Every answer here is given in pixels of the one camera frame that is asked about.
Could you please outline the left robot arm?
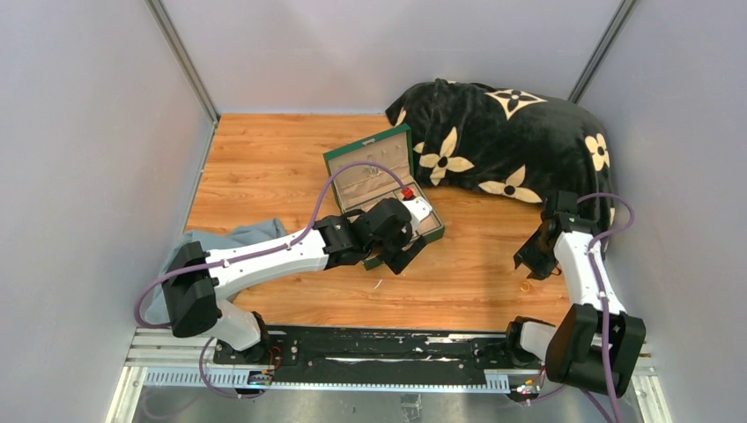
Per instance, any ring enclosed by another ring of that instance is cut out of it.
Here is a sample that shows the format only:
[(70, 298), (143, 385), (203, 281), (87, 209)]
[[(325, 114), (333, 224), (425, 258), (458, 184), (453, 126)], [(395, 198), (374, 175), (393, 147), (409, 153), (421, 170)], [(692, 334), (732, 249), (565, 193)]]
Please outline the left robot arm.
[(399, 274), (426, 245), (413, 237), (432, 212), (423, 197), (386, 197), (367, 211), (330, 215), (255, 245), (204, 250), (191, 242), (160, 284), (167, 325), (175, 338), (212, 337), (247, 363), (261, 363), (270, 352), (268, 331), (256, 312), (234, 306), (232, 295), (297, 273), (355, 266), (372, 256)]

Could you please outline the green jewelry tray insert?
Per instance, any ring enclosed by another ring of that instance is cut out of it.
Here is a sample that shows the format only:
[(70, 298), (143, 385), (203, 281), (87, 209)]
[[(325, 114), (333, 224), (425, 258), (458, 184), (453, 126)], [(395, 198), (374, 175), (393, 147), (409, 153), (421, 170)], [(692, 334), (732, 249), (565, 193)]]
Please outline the green jewelry tray insert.
[[(360, 209), (364, 212), (368, 212), (373, 208), (379, 201), (386, 198), (396, 198), (403, 201), (403, 193), (398, 185), (393, 185), (390, 189), (382, 188), (375, 191), (362, 194), (353, 197), (351, 200), (345, 201), (345, 207), (342, 208), (343, 212), (350, 210)], [(436, 233), (442, 231), (444, 226), (438, 217), (436, 211), (431, 206), (431, 210), (428, 215), (418, 224), (418, 229), (413, 233), (413, 240), (415, 241), (419, 236), (426, 236), (435, 234), (436, 238), (439, 238)]]

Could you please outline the green jewelry box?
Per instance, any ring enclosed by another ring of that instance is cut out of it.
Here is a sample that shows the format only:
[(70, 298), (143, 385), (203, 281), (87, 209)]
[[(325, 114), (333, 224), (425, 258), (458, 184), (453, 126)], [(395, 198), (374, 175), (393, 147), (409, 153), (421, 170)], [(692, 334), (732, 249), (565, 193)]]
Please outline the green jewelry box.
[(400, 185), (392, 176), (381, 170), (374, 178), (366, 178), (365, 166), (378, 163), (394, 172), (399, 179), (418, 197), (424, 197), (423, 190), (414, 180), (417, 161), (412, 150), (411, 128), (401, 124), (370, 137), (325, 152), (322, 155), (328, 174), (351, 162), (365, 161), (364, 166), (355, 166), (343, 171), (332, 182), (335, 201), (341, 212), (345, 201), (377, 189), (390, 189)]

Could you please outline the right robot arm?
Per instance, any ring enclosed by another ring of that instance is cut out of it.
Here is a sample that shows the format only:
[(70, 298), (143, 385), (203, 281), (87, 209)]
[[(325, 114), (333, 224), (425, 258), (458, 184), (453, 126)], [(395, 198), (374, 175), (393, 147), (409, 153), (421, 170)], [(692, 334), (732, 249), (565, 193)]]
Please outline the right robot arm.
[(566, 316), (559, 326), (516, 317), (507, 327), (503, 355), (513, 367), (543, 363), (552, 382), (620, 398), (647, 328), (627, 312), (612, 287), (603, 260), (603, 239), (611, 232), (580, 215), (584, 201), (572, 192), (550, 194), (540, 227), (514, 254), (514, 265), (525, 265), (532, 279), (560, 270), (570, 300)]

